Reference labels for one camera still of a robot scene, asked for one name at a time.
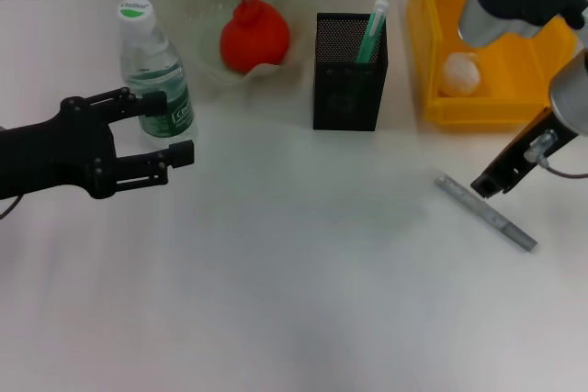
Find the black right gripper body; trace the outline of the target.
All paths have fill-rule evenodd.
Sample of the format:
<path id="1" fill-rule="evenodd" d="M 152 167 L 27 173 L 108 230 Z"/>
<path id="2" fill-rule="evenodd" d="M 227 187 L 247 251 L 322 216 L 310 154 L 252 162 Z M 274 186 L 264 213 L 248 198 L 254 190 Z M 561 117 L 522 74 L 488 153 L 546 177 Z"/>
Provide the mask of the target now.
<path id="1" fill-rule="evenodd" d="M 551 108 L 545 108 L 498 154 L 485 173 L 490 174 L 503 191 L 511 191 L 540 161 L 577 137 Z"/>

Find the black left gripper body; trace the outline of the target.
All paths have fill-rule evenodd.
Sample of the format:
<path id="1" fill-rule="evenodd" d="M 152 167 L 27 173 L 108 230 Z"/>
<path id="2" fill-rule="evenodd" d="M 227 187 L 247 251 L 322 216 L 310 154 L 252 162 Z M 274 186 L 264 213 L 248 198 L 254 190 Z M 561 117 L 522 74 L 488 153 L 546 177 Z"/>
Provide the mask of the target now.
<path id="1" fill-rule="evenodd" d="M 116 100 L 70 97 L 46 121 L 1 132 L 1 197 L 9 199 L 61 185 L 94 199 L 116 193 L 116 150 L 109 124 Z"/>

